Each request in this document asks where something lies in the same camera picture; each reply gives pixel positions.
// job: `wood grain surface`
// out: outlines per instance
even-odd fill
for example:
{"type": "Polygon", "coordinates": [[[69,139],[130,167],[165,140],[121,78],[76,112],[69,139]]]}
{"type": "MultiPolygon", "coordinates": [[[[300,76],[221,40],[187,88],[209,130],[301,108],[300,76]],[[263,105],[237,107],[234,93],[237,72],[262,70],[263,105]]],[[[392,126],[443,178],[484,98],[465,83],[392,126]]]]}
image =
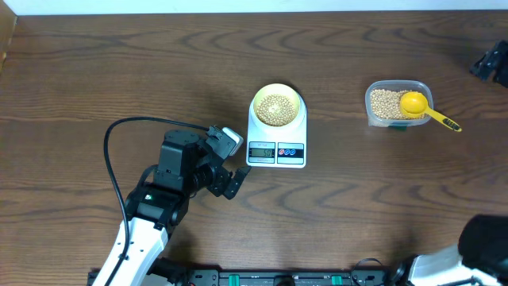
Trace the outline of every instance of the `wood grain surface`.
{"type": "MultiPolygon", "coordinates": [[[[102,266],[121,221],[102,157],[115,119],[246,136],[252,97],[277,82],[306,100],[307,166],[254,168],[232,201],[200,192],[165,257],[337,269],[456,243],[473,215],[508,214],[508,90],[468,73],[506,35],[508,12],[485,11],[21,17],[0,78],[0,284],[84,285],[102,266]],[[381,79],[426,83],[464,131],[369,127],[381,79]]],[[[170,128],[115,129],[124,195],[170,128]]]]}

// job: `yellow measuring spoon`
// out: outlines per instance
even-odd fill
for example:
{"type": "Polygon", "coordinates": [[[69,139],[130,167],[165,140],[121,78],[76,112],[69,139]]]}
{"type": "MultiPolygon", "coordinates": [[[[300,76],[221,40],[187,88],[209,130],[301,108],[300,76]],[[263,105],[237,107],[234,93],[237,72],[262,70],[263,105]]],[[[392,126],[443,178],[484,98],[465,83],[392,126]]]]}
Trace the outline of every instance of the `yellow measuring spoon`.
{"type": "Polygon", "coordinates": [[[423,114],[428,114],[449,129],[456,132],[462,131],[462,128],[460,128],[460,126],[452,119],[447,118],[443,114],[431,109],[427,98],[416,91],[406,92],[400,98],[400,111],[409,118],[418,118],[423,114]]]}

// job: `white backdrop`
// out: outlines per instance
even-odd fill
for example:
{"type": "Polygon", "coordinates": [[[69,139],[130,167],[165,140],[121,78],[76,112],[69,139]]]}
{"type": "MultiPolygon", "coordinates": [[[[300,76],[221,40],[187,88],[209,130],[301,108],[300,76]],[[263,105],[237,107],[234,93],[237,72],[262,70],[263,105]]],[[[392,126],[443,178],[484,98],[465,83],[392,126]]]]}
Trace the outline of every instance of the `white backdrop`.
{"type": "Polygon", "coordinates": [[[4,2],[19,16],[508,9],[508,0],[4,0],[4,2]]]}

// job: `green clip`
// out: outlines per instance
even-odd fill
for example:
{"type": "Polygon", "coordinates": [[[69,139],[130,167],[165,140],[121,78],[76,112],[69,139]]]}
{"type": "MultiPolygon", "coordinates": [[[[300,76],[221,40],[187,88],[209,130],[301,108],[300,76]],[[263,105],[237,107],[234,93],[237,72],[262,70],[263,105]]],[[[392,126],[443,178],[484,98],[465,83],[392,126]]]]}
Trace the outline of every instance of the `green clip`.
{"type": "Polygon", "coordinates": [[[240,286],[240,275],[229,275],[229,286],[240,286]]]}
{"type": "Polygon", "coordinates": [[[335,285],[343,285],[342,284],[342,276],[339,276],[339,275],[334,275],[332,276],[332,285],[335,286],[335,285]]]}

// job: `white scale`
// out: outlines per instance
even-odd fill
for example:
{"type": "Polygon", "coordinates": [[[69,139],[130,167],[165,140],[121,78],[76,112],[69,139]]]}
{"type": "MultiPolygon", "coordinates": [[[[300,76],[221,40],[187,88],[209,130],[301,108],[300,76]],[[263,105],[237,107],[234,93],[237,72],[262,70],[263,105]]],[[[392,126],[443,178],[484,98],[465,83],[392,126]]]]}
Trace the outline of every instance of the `white scale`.
{"type": "Polygon", "coordinates": [[[307,163],[307,108],[292,88],[274,83],[257,92],[248,110],[247,164],[253,167],[303,168],[307,163]],[[298,114],[276,127],[262,123],[257,107],[269,95],[285,95],[298,114]]]}

